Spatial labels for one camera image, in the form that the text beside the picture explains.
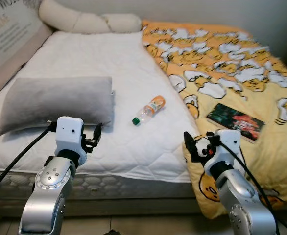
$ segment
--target wire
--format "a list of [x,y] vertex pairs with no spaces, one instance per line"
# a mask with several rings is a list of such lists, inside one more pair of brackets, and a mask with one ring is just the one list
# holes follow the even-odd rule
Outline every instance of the wire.
[[[221,141],[219,142],[219,144],[224,147],[238,162],[239,164],[245,169],[246,173],[249,175],[249,177],[251,178],[251,180],[253,181],[253,183],[255,184],[255,186],[257,187],[257,189],[259,190],[259,192],[261,193],[262,197],[265,200],[265,203],[269,209],[269,211],[272,213],[273,218],[275,220],[275,226],[276,226],[276,235],[280,235],[280,231],[279,231],[279,226],[278,226],[278,219],[276,218],[276,216],[274,215],[274,211],[272,208],[271,203],[269,202],[264,190],[262,189],[262,187],[260,186],[260,184],[258,183],[258,181],[256,180],[256,178],[253,176],[253,174],[250,172],[250,170],[247,168],[247,166],[242,162],[242,160],[237,157],[237,155],[229,148],[227,147],[225,144],[223,144]],[[281,220],[279,220],[281,222],[282,225],[284,225],[287,229],[287,224]]]
[[0,183],[5,178],[7,173],[13,168],[13,166],[22,158],[22,156],[32,147],[34,146],[43,136],[46,135],[50,130],[53,130],[53,126],[55,123],[53,122],[43,133],[40,134],[33,142],[31,142],[12,162],[11,164],[5,169],[4,172],[0,175]]

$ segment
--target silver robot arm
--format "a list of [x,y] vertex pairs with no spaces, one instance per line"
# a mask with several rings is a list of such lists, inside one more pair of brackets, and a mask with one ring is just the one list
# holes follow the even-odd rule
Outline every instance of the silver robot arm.
[[234,169],[234,157],[222,146],[221,141],[236,155],[240,153],[240,132],[219,130],[207,133],[210,144],[199,155],[195,141],[185,132],[185,145],[191,161],[202,163],[205,172],[215,179],[221,203],[226,208],[235,235],[275,235],[276,226],[272,213],[260,202],[258,192],[242,173]]
[[91,153],[101,138],[101,124],[96,127],[92,140],[86,140],[83,128],[81,119],[58,119],[56,157],[49,157],[35,177],[34,190],[24,207],[18,235],[60,234],[65,199],[72,190],[76,169],[85,163],[87,152]]

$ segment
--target book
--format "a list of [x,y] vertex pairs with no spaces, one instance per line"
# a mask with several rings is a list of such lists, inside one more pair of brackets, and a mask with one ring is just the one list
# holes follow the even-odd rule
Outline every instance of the book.
[[207,115],[208,121],[219,127],[239,130],[241,135],[249,142],[254,143],[265,123],[252,116],[218,103]]

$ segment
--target orange juice bottle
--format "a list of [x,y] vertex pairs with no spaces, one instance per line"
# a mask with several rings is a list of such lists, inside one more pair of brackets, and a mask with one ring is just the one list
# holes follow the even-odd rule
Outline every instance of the orange juice bottle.
[[140,109],[136,117],[132,120],[134,125],[146,123],[165,105],[165,99],[158,95],[149,104]]

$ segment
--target cartoon print blanket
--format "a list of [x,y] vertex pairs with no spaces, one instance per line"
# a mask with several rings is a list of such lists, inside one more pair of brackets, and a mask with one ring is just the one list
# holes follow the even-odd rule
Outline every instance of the cartoon print blanket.
[[[143,45],[167,74],[202,135],[220,129],[206,119],[218,103],[265,122],[255,143],[241,140],[243,158],[273,207],[287,205],[284,64],[247,32],[221,25],[144,21]],[[206,144],[202,136],[195,138],[198,144]],[[215,218],[225,213],[214,179],[184,152],[203,214]]]

